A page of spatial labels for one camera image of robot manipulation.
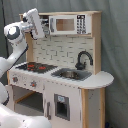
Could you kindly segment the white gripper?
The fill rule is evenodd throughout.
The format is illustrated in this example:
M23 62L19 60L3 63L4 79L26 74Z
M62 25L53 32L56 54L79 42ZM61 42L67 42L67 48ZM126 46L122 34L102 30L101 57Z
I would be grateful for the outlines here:
M44 38L43 27L48 23L46 19L41 19L36 8L23 14L22 29L31 32L34 39Z

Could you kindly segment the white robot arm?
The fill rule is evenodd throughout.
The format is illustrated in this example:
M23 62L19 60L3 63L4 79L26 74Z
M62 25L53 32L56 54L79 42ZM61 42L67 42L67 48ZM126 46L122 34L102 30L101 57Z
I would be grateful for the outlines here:
M0 57L0 78L28 50L28 44L25 39L27 32L31 32L32 37L35 39L44 37L36 8L25 12L22 21L11 23L4 27L4 35L11 43L13 52L7 59ZM27 116L10 110L6 107L8 101L9 93L0 82L0 128L52 128L49 120L44 116Z

